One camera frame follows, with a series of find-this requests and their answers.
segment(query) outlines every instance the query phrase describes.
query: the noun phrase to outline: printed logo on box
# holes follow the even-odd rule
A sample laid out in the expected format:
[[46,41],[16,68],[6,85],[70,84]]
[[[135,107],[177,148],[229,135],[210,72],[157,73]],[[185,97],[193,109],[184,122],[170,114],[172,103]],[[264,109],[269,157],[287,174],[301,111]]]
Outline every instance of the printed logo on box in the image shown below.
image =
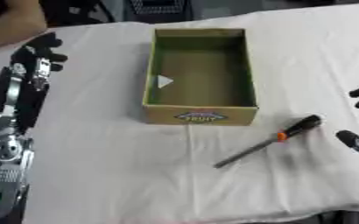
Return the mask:
[[182,115],[176,115],[175,118],[190,123],[211,123],[227,119],[225,115],[219,115],[215,112],[187,112]]

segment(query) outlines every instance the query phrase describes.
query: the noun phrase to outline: screwdriver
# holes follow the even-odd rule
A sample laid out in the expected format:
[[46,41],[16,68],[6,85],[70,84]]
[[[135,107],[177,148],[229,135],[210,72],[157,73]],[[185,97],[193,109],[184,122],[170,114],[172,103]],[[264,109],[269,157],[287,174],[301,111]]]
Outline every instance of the screwdriver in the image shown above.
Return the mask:
[[317,115],[310,115],[310,116],[300,120],[299,122],[295,123],[292,127],[277,133],[272,138],[267,139],[267,140],[263,141],[262,143],[258,143],[256,145],[250,147],[249,149],[241,151],[241,152],[235,154],[234,156],[229,157],[229,158],[215,164],[214,168],[216,168],[216,169],[222,168],[223,166],[234,163],[235,161],[237,161],[255,151],[260,151],[270,144],[273,144],[276,142],[283,143],[290,137],[297,136],[297,135],[302,134],[308,130],[318,127],[320,125],[321,125],[321,118]]

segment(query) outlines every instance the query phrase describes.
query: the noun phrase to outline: cardboard box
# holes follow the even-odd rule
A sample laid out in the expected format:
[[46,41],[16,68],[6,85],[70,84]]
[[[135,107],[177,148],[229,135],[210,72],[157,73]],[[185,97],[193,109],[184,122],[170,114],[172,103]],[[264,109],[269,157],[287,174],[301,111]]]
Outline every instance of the cardboard box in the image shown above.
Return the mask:
[[257,103],[245,30],[157,29],[143,106],[149,123],[251,124]]

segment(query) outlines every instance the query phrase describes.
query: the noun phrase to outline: orange screwdriver band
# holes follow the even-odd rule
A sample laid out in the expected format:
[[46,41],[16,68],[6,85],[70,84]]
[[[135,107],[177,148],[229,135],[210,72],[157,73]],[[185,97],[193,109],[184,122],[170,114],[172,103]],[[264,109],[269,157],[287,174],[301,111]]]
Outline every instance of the orange screwdriver band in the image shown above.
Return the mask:
[[285,140],[287,140],[287,135],[286,135],[286,133],[285,132],[279,132],[278,133],[278,141],[280,142],[280,143],[283,143]]

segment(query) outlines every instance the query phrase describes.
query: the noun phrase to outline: table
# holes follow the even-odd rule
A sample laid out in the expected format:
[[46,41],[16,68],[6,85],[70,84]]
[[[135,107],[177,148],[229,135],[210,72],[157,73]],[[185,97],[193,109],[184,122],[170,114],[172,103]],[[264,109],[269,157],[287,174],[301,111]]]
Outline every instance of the table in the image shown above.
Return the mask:
[[[155,27],[246,28],[260,110],[249,127],[143,123]],[[258,12],[182,24],[57,30],[70,60],[31,132],[37,157],[25,224],[288,221],[359,210],[359,4]],[[16,46],[0,49],[0,69]],[[320,129],[224,170],[212,164],[318,114]]]

